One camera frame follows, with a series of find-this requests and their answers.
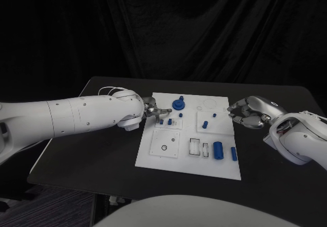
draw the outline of gray floor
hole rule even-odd
[[[94,194],[34,186],[32,201],[9,201],[0,213],[0,227],[89,227]]]

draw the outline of black table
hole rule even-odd
[[[323,115],[302,87],[94,77],[81,96],[104,86],[153,92],[226,96],[229,103],[259,95],[288,112]],[[135,167],[144,122],[127,132],[117,126],[52,140],[29,182],[131,199],[166,194],[216,198],[252,207],[304,226],[327,225],[327,171],[311,161],[298,166],[262,142],[268,127],[235,124],[242,181]]]

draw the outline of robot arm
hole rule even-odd
[[[0,163],[27,145],[114,125],[138,128],[144,117],[168,113],[131,90],[32,103],[0,103]]]
[[[278,150],[284,158],[302,165],[311,160],[327,170],[327,124],[325,118],[304,111],[287,113],[276,103],[259,96],[239,100],[227,110],[242,107],[243,117],[229,114],[245,127],[259,129],[271,125],[265,143]]]

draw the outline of black backdrop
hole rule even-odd
[[[300,85],[327,110],[323,0],[6,0],[1,11],[0,102],[75,97],[111,76]]]

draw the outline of white cable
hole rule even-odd
[[[33,145],[29,145],[29,147],[26,147],[26,148],[23,148],[21,150],[19,150],[17,152],[20,152],[20,151],[23,151],[23,150],[27,150],[27,149],[30,149],[33,146],[36,146],[39,143],[42,143],[43,141],[40,141],[40,142],[37,142],[37,143],[34,143]]]
[[[127,89],[122,88],[122,87],[102,87],[102,88],[99,89],[99,91],[98,91],[98,95],[101,95],[101,90],[102,90],[104,88],[114,88],[114,89],[127,90]]]

